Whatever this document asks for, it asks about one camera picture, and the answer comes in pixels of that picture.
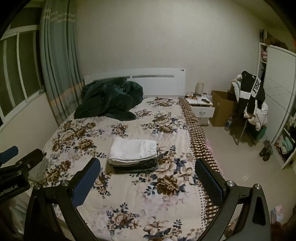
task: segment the tile floor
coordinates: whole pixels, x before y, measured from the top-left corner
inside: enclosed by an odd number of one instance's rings
[[[291,165],[281,170],[277,153],[273,154],[269,161],[264,162],[259,156],[264,146],[264,138],[253,146],[248,136],[244,135],[237,146],[224,127],[209,125],[204,126],[203,130],[211,143],[214,158],[222,170],[224,179],[248,187],[259,183],[263,188],[268,209],[272,210],[282,204],[284,219],[281,223],[287,222],[296,204],[296,175]],[[233,219],[238,215],[239,210],[236,210]]]

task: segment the cardboard box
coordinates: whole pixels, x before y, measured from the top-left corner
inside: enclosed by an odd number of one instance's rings
[[[214,115],[210,118],[212,126],[225,126],[228,117],[237,110],[237,99],[234,93],[212,91]]]

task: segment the white headboard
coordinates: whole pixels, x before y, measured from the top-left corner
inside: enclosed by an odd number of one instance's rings
[[[184,96],[185,69],[175,68],[143,68],[110,71],[99,74],[90,74],[84,77],[87,85],[95,80],[128,77],[143,87],[145,96]]]

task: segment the boots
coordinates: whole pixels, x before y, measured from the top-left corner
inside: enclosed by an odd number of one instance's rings
[[[268,161],[270,156],[274,153],[271,147],[271,144],[268,140],[265,140],[264,142],[264,147],[259,153],[260,157],[263,157],[263,161]]]

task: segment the wardrobe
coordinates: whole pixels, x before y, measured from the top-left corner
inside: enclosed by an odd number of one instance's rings
[[[262,58],[263,51],[267,52],[267,59]],[[264,81],[265,102],[268,105],[266,136],[283,159],[281,168],[284,168],[296,156],[295,141],[289,130],[285,128],[295,101],[295,71],[295,53],[280,47],[259,43],[257,76],[261,78],[265,72],[262,80]],[[285,153],[281,149],[282,141],[279,142],[282,139],[287,140],[293,149]]]

